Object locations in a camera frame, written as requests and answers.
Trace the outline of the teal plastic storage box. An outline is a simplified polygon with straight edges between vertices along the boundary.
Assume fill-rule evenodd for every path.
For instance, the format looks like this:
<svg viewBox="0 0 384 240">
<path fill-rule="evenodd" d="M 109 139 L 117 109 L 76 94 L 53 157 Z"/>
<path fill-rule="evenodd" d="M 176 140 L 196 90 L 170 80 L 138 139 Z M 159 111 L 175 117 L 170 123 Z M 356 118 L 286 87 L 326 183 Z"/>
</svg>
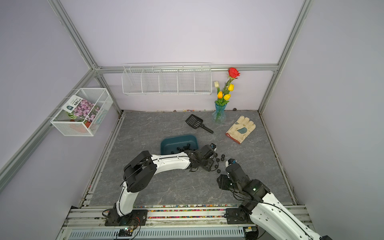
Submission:
<svg viewBox="0 0 384 240">
<path fill-rule="evenodd" d="M 183 148 L 185 151 L 188 144 L 191 145 L 189 150 L 196 151 L 199 149 L 197 138 L 193 135 L 166 138 L 161 142 L 161 155 L 178 154 L 180 152 L 177 147 Z"/>
</svg>

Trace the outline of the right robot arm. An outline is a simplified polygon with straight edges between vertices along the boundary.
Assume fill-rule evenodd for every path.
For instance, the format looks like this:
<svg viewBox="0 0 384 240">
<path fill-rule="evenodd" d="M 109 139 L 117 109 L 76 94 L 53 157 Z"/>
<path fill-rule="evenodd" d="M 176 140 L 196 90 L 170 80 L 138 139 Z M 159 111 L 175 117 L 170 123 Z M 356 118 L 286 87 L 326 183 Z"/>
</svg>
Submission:
<svg viewBox="0 0 384 240">
<path fill-rule="evenodd" d="M 226 175 L 217 178 L 219 188 L 230 191 L 235 199 L 242 201 L 238 208 L 226 209 L 224 218 L 227 219 L 227 224 L 253 223 L 276 240 L 331 239 L 303 224 L 261 181 L 251 180 L 238 163 L 228 163 L 226 172 Z"/>
</svg>

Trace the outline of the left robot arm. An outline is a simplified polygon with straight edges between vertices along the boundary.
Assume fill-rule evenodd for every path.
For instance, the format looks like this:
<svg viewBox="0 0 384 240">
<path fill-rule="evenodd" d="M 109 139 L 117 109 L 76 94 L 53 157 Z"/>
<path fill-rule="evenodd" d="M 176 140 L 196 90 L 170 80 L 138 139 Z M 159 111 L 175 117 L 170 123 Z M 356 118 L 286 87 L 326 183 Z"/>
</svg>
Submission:
<svg viewBox="0 0 384 240">
<path fill-rule="evenodd" d="M 156 174 L 173 170 L 195 172 L 199 168 L 210 172 L 217 156 L 213 143 L 199 150 L 185 150 L 178 154 L 152 155 L 143 151 L 124 167 L 121 193 L 113 208 L 108 209 L 105 226 L 145 225 L 147 214 L 134 211 L 134 203 Z"/>
</svg>

